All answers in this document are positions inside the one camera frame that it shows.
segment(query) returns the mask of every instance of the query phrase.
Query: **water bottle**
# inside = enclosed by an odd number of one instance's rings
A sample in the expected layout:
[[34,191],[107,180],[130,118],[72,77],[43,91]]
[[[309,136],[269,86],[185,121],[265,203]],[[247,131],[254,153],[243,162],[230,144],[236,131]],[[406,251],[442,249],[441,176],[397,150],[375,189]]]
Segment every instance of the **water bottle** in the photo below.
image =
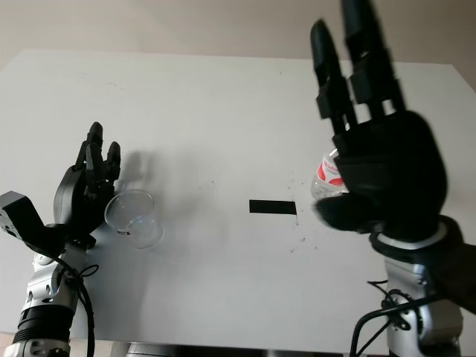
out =
[[311,186],[312,197],[316,200],[347,192],[344,180],[334,162],[337,156],[337,149],[333,147],[322,158]]

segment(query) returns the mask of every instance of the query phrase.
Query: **white tabletop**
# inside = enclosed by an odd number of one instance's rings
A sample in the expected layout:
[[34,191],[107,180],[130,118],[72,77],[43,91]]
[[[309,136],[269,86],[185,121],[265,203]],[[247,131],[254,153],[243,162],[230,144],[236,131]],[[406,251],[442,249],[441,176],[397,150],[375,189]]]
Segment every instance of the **white tabletop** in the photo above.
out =
[[[396,68],[443,152],[443,213],[476,243],[475,93],[450,65]],[[332,231],[311,210],[331,137],[316,95],[308,60],[24,51],[0,72],[0,193],[27,195],[53,222],[56,188],[98,120],[105,149],[122,146],[118,188],[151,192],[166,229],[151,251],[107,227],[93,234],[98,339],[348,351],[355,322],[382,297],[365,281],[385,271],[366,237]],[[415,191],[431,180],[419,175],[422,159],[416,152],[405,168]],[[249,199],[294,200],[298,215],[251,214]],[[0,330],[14,332],[33,254],[0,238]],[[78,308],[72,335],[85,325]],[[475,329],[465,313],[466,355],[476,354]],[[369,349],[386,351],[385,338]]]

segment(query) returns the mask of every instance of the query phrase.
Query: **white wall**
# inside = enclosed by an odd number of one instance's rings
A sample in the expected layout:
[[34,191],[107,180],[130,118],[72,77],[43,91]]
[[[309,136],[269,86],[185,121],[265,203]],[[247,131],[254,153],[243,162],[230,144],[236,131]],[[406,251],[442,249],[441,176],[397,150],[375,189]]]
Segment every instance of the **white wall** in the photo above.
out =
[[[309,58],[327,19],[347,58],[339,0],[0,0],[0,65],[23,48]],[[393,55],[451,63],[476,88],[476,1],[377,0]]]

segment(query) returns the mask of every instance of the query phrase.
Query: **clear glass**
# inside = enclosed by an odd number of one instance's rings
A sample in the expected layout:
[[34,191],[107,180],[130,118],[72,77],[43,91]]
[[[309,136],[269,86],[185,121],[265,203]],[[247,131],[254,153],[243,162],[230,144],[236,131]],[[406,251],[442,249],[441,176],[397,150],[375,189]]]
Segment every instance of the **clear glass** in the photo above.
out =
[[146,191],[119,193],[107,204],[104,219],[136,249],[151,248],[164,235],[164,229],[155,217],[154,198]]

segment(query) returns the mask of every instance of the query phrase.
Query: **black rectangle marker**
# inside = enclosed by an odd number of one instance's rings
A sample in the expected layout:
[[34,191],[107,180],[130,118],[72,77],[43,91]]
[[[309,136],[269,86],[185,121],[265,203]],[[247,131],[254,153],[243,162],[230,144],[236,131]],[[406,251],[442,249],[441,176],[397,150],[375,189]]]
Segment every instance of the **black rectangle marker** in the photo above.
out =
[[263,201],[260,199],[250,199],[250,213],[298,214],[294,201]]

